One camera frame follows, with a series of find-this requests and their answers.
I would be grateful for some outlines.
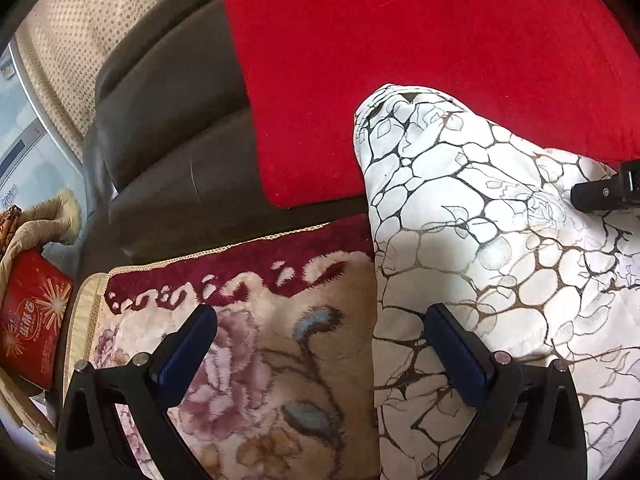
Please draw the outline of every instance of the white patterned fabric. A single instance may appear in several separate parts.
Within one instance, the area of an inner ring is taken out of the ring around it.
[[[612,171],[424,87],[383,86],[355,120],[378,280],[381,478],[429,476],[474,415],[422,336],[422,314],[438,302],[492,351],[567,360],[588,476],[599,478],[640,418],[640,221],[580,213],[569,193]]]

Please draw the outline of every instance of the red package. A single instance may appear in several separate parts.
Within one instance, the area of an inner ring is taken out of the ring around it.
[[[72,280],[39,250],[16,256],[0,310],[0,365],[49,390]]]

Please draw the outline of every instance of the beige cloth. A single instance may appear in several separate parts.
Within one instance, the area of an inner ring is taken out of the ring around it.
[[[95,117],[98,71],[159,0],[40,0],[16,32],[33,89],[73,152]]]
[[[72,244],[80,231],[80,207],[73,193],[61,190],[55,197],[23,211],[18,229],[0,260],[0,299],[4,298],[13,259],[21,252],[48,242]],[[31,399],[0,368],[0,407],[14,423],[24,426],[43,449],[56,449],[56,430]]]

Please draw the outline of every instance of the red blanket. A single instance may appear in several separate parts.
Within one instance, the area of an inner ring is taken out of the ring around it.
[[[600,0],[225,0],[282,207],[364,192],[353,114],[427,85],[544,147],[640,155],[640,62]]]

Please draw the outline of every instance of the floral blanket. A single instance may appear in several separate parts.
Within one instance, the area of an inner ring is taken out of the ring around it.
[[[588,476],[599,478],[640,417],[640,221],[576,211],[570,191],[610,168],[539,148],[416,86],[369,97],[354,147],[376,254],[382,478],[430,476],[474,415],[422,336],[422,314],[439,302],[492,351],[566,360]]]
[[[212,478],[365,479],[380,471],[371,337],[376,282],[366,216],[111,273],[98,368],[152,352],[200,303],[218,332],[169,416]],[[142,471],[160,478],[126,407]]]

